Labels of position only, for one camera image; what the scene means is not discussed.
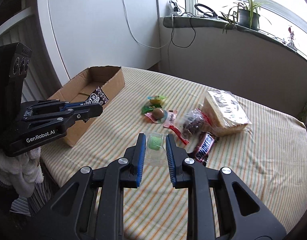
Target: plant pot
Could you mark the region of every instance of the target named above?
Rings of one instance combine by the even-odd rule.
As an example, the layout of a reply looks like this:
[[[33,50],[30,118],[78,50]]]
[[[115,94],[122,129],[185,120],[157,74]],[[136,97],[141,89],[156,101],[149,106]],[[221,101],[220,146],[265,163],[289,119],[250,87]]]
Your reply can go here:
[[[257,13],[253,13],[252,16],[252,27],[251,29],[253,30],[258,30],[258,20],[259,20],[260,15]],[[250,28],[250,11],[248,10],[239,10],[239,24]]]

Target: cardboard box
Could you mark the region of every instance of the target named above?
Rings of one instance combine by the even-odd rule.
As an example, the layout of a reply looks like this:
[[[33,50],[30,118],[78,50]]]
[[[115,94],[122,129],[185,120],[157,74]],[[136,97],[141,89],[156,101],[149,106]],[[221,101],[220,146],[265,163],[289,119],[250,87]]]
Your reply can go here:
[[[124,86],[125,80],[121,67],[91,67],[76,75],[49,99],[59,99],[60,101],[69,101],[71,103],[81,102],[85,101],[97,87],[101,87],[109,99],[108,103],[103,106],[103,109],[105,109]],[[67,130],[67,136],[63,140],[73,147],[94,120],[95,118],[91,118],[86,123],[82,120],[76,121]]]

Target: camera lens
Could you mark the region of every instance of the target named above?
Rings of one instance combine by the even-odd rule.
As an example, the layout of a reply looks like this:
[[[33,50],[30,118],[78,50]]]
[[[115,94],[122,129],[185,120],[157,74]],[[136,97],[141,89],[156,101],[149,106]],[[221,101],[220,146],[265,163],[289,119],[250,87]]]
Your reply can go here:
[[[24,65],[26,64],[26,61],[24,60],[24,58],[21,60],[21,64],[20,64],[20,69],[19,69],[19,74],[23,73],[24,70]]]
[[[18,68],[19,68],[19,58],[16,58],[14,63],[14,75],[16,74]]]
[[[24,67],[24,71],[27,72],[29,68],[29,60],[27,60],[26,66]]]

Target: metal screw head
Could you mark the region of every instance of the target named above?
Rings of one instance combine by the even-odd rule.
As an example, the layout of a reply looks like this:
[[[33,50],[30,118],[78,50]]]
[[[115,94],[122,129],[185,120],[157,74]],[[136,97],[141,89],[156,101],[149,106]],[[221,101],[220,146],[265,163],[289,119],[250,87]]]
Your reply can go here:
[[[126,164],[126,163],[128,163],[128,159],[127,159],[127,158],[120,158],[120,159],[118,160],[118,163],[119,163],[119,164]]]
[[[80,169],[80,172],[83,173],[83,174],[87,174],[90,172],[90,168],[87,167],[87,166],[84,166]]]
[[[222,171],[223,173],[225,173],[225,174],[230,174],[230,173],[231,173],[231,169],[228,168],[228,167],[223,167],[223,168],[221,169],[221,171]]]
[[[193,158],[185,158],[185,163],[194,164],[195,160]]]

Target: white towel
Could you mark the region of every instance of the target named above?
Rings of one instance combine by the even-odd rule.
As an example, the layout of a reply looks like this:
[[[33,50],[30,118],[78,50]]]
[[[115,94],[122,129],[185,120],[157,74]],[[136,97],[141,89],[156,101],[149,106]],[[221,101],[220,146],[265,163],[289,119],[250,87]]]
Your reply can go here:
[[[16,157],[8,157],[0,149],[0,181],[13,186],[21,197],[30,197],[35,183],[43,182],[39,164],[41,149],[33,149]]]

